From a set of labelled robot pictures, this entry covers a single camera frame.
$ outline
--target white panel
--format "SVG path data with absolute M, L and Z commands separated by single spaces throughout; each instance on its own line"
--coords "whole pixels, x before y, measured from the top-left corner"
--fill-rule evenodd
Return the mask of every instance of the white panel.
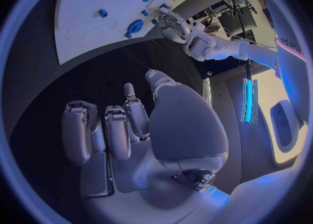
M 60 64 L 92 49 L 127 40 L 128 26 L 135 20 L 144 21 L 133 38 L 145 36 L 152 28 L 151 20 L 161 4 L 172 8 L 185 0 L 58 0 L 55 15 L 55 41 Z M 108 12 L 101 18 L 99 10 Z M 146 10 L 145 17 L 141 11 Z

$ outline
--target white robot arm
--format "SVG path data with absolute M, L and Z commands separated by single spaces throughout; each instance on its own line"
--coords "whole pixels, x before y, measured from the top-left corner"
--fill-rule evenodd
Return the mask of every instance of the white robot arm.
M 279 74 L 278 57 L 275 51 L 254 44 L 250 45 L 243 39 L 229 41 L 219 36 L 206 34 L 204 24 L 194 21 L 192 26 L 189 26 L 178 14 L 166 8 L 160 9 L 158 20 L 162 35 L 183 44 L 185 53 L 195 60 L 222 60 L 229 56 L 240 60 L 250 58 L 271 67 Z

